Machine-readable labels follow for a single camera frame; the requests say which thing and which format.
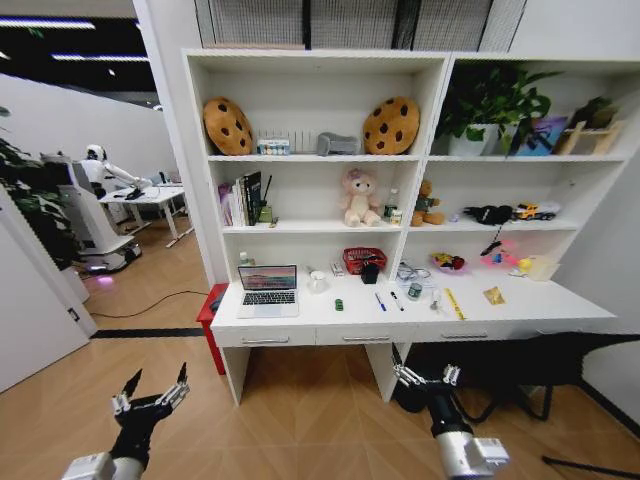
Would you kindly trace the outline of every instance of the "parquet floor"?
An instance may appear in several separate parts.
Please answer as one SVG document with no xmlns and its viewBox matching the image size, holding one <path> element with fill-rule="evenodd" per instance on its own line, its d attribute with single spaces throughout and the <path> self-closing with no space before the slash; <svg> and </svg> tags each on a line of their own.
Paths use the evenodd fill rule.
<svg viewBox="0 0 640 480">
<path fill-rule="evenodd" d="M 126 313 L 170 291 L 205 288 L 194 237 L 167 250 L 165 238 L 152 248 L 166 236 L 162 226 L 144 233 L 138 263 L 109 288 L 91 285 L 91 310 Z M 99 321 L 103 328 L 194 326 L 201 302 L 184 295 L 126 321 Z M 430 419 L 380 400 L 361 347 L 256 349 L 235 408 L 205 339 L 195 337 L 93 340 L 0 394 L 0 479 L 57 480 L 73 458 L 109 450 L 118 432 L 111 395 L 140 367 L 136 394 L 162 392 L 183 361 L 191 393 L 156 428 L 146 479 L 443 478 Z M 472 411 L 485 401 L 480 392 L 463 397 Z M 498 436 L 512 457 L 498 479 L 612 478 L 553 469 L 542 454 L 640 471 L 640 443 L 573 387 L 557 389 L 547 422 L 506 407 L 476 433 Z"/>
</svg>

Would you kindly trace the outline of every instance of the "laptop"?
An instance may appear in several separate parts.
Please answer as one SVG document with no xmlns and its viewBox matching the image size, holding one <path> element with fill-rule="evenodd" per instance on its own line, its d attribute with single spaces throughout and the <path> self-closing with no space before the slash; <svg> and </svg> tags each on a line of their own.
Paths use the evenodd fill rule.
<svg viewBox="0 0 640 480">
<path fill-rule="evenodd" d="M 238 267 L 244 288 L 238 318 L 297 317 L 297 267 Z"/>
</svg>

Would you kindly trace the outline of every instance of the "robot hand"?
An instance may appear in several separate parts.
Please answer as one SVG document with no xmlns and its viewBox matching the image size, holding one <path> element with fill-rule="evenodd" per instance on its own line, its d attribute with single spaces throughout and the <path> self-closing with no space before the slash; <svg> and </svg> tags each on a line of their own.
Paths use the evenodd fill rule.
<svg viewBox="0 0 640 480">
<path fill-rule="evenodd" d="M 146 468 L 153 429 L 160 420 L 171 415 L 189 393 L 187 364 L 182 364 L 178 380 L 164 394 L 129 400 L 141 376 L 142 369 L 125 384 L 121 393 L 111 399 L 114 417 L 122 427 L 111 449 L 111 457 L 114 460 L 135 458 Z"/>
<path fill-rule="evenodd" d="M 509 454 L 497 438 L 476 438 L 464 423 L 451 394 L 458 383 L 461 370 L 447 365 L 442 376 L 425 378 L 402 364 L 396 346 L 392 344 L 393 373 L 409 395 L 424 399 L 433 421 L 431 433 L 440 445 L 442 466 L 447 478 L 493 478 L 496 470 L 509 462 Z"/>
<path fill-rule="evenodd" d="M 153 429 L 189 393 L 186 363 L 182 364 L 176 383 L 165 393 L 131 400 L 141 376 L 142 370 L 138 370 L 122 392 L 111 399 L 114 417 L 122 427 L 111 451 L 75 459 L 62 480 L 140 480 L 149 463 Z"/>
</svg>

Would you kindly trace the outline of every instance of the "office chair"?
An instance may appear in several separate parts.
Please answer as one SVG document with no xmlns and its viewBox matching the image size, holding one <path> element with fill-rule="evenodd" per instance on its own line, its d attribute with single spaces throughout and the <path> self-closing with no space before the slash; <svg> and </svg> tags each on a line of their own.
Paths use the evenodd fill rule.
<svg viewBox="0 0 640 480">
<path fill-rule="evenodd" d="M 638 340 L 639 334 L 566 332 L 527 339 L 423 343 L 412 348 L 405 364 L 424 372 L 442 371 L 451 363 L 462 369 L 460 386 L 488 391 L 492 399 L 478 416 L 470 415 L 454 395 L 456 407 L 471 422 L 484 422 L 506 402 L 513 402 L 530 417 L 545 421 L 551 412 L 553 387 L 578 385 L 582 381 L 585 355 L 598 348 Z M 545 388 L 540 412 L 533 410 L 521 385 Z"/>
</svg>

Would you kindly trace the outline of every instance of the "yellow ruler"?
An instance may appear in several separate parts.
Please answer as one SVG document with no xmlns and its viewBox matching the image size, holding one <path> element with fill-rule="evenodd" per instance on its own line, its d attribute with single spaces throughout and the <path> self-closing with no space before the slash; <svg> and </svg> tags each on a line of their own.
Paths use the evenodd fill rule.
<svg viewBox="0 0 640 480">
<path fill-rule="evenodd" d="M 451 306 L 455 310 L 456 315 L 458 315 L 458 318 L 460 320 L 466 320 L 466 317 L 464 316 L 464 313 L 462 313 L 462 310 L 460 310 L 460 305 L 458 305 L 458 302 L 456 302 L 456 298 L 453 296 L 453 293 L 451 293 L 451 290 L 449 288 L 445 288 L 444 292 L 447 294 L 447 297 L 449 297 Z"/>
</svg>

